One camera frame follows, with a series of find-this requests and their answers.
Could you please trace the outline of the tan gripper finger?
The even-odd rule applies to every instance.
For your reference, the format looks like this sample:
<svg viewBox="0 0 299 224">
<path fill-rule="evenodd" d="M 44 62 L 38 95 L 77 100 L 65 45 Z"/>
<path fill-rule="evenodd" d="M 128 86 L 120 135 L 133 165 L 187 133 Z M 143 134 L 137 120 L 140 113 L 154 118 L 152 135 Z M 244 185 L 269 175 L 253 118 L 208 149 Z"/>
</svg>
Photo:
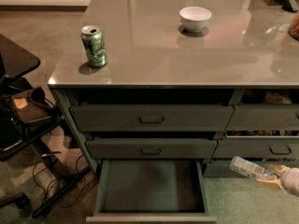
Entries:
<svg viewBox="0 0 299 224">
<path fill-rule="evenodd" d="M 282 175 L 284 172 L 290 170 L 290 167 L 282 164 L 266 164 L 265 167 L 276 175 Z"/>
<path fill-rule="evenodd" d="M 266 176 L 256 178 L 258 184 L 267 187 L 269 189 L 280 190 L 283 189 L 280 180 L 275 176 Z"/>
</svg>

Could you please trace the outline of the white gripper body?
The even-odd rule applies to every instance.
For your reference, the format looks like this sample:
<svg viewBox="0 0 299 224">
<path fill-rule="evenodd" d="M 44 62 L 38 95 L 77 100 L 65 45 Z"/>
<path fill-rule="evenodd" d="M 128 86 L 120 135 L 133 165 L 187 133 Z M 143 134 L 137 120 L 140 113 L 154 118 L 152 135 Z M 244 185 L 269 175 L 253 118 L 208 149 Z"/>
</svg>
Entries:
<svg viewBox="0 0 299 224">
<path fill-rule="evenodd" d="M 283 188 L 291 195 L 299 197 L 299 169 L 291 168 L 281 175 Z"/>
</svg>

